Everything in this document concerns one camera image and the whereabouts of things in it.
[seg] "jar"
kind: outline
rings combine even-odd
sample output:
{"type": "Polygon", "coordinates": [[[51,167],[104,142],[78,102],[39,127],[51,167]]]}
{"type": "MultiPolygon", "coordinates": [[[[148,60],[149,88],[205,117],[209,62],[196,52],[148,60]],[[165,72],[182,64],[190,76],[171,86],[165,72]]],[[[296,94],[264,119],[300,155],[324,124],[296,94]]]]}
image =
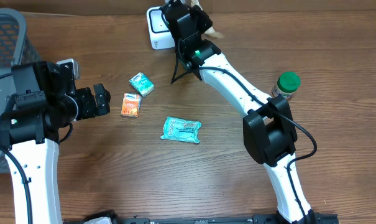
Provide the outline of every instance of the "jar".
{"type": "Polygon", "coordinates": [[[289,99],[293,96],[298,87],[300,87],[301,79],[295,72],[285,72],[280,75],[275,86],[272,88],[272,95],[277,97],[282,95],[289,99]]]}

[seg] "white device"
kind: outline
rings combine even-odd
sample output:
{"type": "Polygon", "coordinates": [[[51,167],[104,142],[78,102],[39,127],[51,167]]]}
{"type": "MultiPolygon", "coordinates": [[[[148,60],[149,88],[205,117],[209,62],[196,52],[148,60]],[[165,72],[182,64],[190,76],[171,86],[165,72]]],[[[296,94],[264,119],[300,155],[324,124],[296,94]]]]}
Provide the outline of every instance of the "white device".
{"type": "Polygon", "coordinates": [[[164,23],[164,14],[162,14],[159,6],[148,9],[146,19],[148,21],[150,43],[153,49],[161,50],[175,47],[174,39],[167,25],[164,23]]]}

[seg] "small box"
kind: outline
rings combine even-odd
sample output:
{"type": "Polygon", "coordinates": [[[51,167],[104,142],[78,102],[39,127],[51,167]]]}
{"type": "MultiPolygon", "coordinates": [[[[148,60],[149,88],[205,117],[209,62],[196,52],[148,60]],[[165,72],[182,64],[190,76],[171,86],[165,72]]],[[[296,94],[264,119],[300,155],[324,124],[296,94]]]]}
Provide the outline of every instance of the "small box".
{"type": "Polygon", "coordinates": [[[137,118],[141,100],[142,97],[138,94],[125,93],[123,105],[121,106],[121,115],[137,118]]]}
{"type": "Polygon", "coordinates": [[[147,96],[151,91],[155,90],[153,83],[142,72],[132,77],[130,83],[142,97],[147,96]]]}

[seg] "orange packet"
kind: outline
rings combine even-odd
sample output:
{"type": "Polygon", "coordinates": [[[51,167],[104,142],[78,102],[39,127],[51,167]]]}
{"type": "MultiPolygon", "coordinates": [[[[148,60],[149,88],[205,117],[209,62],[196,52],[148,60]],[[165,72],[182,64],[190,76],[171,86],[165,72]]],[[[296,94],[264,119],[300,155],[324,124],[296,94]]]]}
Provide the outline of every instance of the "orange packet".
{"type": "Polygon", "coordinates": [[[141,100],[142,97],[138,94],[125,93],[123,105],[121,106],[121,115],[137,118],[141,100]]]}

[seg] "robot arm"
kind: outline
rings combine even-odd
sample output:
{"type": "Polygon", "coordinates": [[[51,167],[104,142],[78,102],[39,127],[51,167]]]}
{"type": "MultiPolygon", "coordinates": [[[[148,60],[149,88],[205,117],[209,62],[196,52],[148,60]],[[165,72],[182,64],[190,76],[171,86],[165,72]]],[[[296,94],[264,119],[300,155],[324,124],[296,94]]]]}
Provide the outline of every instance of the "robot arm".
{"type": "MultiPolygon", "coordinates": [[[[270,96],[256,87],[251,85],[245,78],[242,77],[232,65],[226,60],[224,54],[215,54],[204,61],[202,67],[218,67],[226,69],[238,78],[244,86],[251,91],[263,104],[267,104],[270,96]]],[[[245,90],[229,75],[217,70],[200,70],[202,80],[217,89],[223,97],[225,97],[235,109],[238,110],[240,115],[244,118],[249,114],[250,110],[258,110],[262,105],[252,101],[251,97],[245,90]]],[[[289,223],[301,220],[303,214],[295,201],[295,196],[291,188],[291,184],[287,175],[286,166],[295,158],[295,153],[287,154],[285,157],[277,161],[275,167],[271,167],[264,163],[264,167],[268,172],[273,189],[277,196],[279,214],[289,223]]],[[[295,163],[290,167],[290,174],[293,178],[294,186],[304,208],[305,215],[311,210],[309,203],[306,201],[301,184],[296,172],[295,163]]]]}
{"type": "Polygon", "coordinates": [[[278,213],[283,223],[306,222],[305,217],[312,211],[302,192],[295,163],[290,166],[292,183],[286,169],[295,158],[295,127],[274,113],[276,111],[293,120],[286,99],[281,96],[272,99],[258,90],[231,66],[219,48],[201,39],[202,33],[212,26],[212,22],[199,7],[170,1],[160,10],[165,15],[175,41],[177,57],[184,68],[192,70],[200,80],[217,89],[243,117],[244,145],[252,158],[265,166],[277,196],[278,213]],[[273,118],[273,121],[265,125],[266,117],[273,118]]]}
{"type": "Polygon", "coordinates": [[[79,67],[73,59],[35,62],[11,68],[17,93],[0,117],[0,145],[23,167],[30,189],[32,210],[28,211],[24,183],[15,164],[6,156],[12,176],[17,224],[61,224],[57,182],[59,128],[72,121],[110,112],[110,94],[102,84],[77,90],[79,67]]]}

